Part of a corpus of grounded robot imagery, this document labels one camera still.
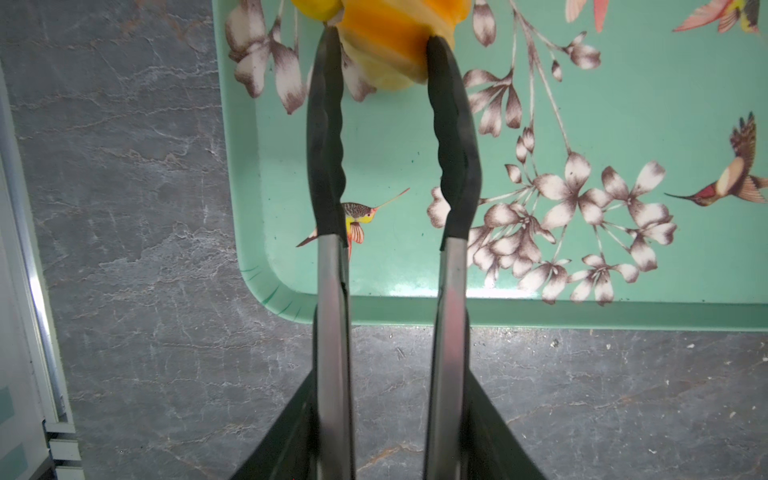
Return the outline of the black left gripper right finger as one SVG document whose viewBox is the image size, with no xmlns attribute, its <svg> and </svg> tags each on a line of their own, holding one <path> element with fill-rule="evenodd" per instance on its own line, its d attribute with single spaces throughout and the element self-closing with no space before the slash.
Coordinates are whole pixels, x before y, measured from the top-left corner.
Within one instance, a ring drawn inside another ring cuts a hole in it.
<svg viewBox="0 0 768 480">
<path fill-rule="evenodd" d="M 466 387 L 468 478 L 545 480 L 472 372 L 468 373 Z"/>
</svg>

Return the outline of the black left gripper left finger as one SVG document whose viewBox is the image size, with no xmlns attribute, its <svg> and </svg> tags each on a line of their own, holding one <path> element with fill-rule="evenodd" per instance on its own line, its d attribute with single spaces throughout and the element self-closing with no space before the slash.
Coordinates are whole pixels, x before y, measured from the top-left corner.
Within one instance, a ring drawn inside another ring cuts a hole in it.
<svg viewBox="0 0 768 480">
<path fill-rule="evenodd" d="M 315 397 L 311 372 L 231 479 L 315 479 Z"/>
</svg>

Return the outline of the black metal tongs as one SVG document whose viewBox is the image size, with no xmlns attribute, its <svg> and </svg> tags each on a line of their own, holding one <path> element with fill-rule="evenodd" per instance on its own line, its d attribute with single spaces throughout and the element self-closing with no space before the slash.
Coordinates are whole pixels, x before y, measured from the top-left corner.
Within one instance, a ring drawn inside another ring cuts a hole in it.
<svg viewBox="0 0 768 480">
<path fill-rule="evenodd" d="M 443 228 L 440 286 L 435 318 L 429 415 L 423 476 L 465 479 L 463 444 L 468 421 L 469 372 L 466 249 L 478 206 L 482 171 L 472 114 L 447 41 L 432 36 L 425 47 L 433 110 L 440 189 L 450 211 Z M 319 479 L 352 479 L 349 276 L 341 196 L 343 115 L 341 41 L 328 27 L 319 41 L 308 96 L 306 146 L 309 190 L 318 233 L 318 294 L 314 315 L 313 370 Z"/>
</svg>

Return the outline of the orange fake croissant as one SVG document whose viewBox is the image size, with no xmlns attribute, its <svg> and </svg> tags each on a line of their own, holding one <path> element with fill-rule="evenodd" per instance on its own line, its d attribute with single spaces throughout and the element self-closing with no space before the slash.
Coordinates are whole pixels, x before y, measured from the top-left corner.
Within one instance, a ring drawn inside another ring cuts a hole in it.
<svg viewBox="0 0 768 480">
<path fill-rule="evenodd" d="M 351 62 L 373 88 L 400 90 L 428 78 L 427 43 L 454 46 L 470 1 L 296 1 L 305 16 L 335 25 Z"/>
</svg>

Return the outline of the green floral serving tray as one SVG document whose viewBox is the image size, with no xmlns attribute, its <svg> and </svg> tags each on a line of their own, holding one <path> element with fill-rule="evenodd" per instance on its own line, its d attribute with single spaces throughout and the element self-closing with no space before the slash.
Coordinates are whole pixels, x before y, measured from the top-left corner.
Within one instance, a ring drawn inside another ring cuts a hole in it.
<svg viewBox="0 0 768 480">
<path fill-rule="evenodd" d="M 322 22 L 213 5 L 237 257 L 307 323 L 317 242 L 307 91 Z M 455 56 L 482 190 L 467 296 L 482 325 L 767 327 L 767 5 L 468 1 Z"/>
</svg>

